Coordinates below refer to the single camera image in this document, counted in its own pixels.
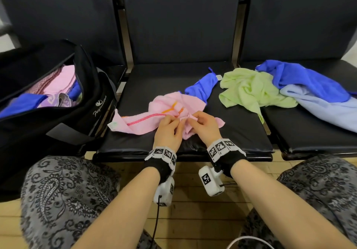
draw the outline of chair backrest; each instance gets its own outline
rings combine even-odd
[[[2,0],[20,42],[68,39],[108,64],[125,65],[113,0]]]
[[[239,0],[124,0],[133,60],[230,61]]]
[[[341,58],[356,40],[357,0],[250,0],[239,61]]]

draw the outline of black bag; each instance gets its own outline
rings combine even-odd
[[[43,157],[80,156],[87,146],[93,150],[92,143],[110,122],[116,86],[82,47],[68,41],[0,54],[0,111],[63,64],[75,66],[83,94],[78,105],[37,108],[0,119],[0,201],[19,197],[27,170]]]

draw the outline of person's right arm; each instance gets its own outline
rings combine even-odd
[[[198,120],[188,122],[207,147],[222,138],[214,117],[203,112],[194,116]],[[356,248],[307,202],[247,160],[235,162],[230,174],[285,248]]]

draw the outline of forearm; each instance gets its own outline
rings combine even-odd
[[[355,248],[302,198],[250,162],[238,161],[231,175],[285,248]]]
[[[144,168],[105,208],[73,248],[136,248],[159,181],[156,168]]]

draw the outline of person's left hand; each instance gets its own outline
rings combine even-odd
[[[174,152],[177,152],[182,142],[185,122],[185,119],[180,121],[180,119],[173,116],[165,116],[156,131],[153,149],[155,147],[169,147]]]

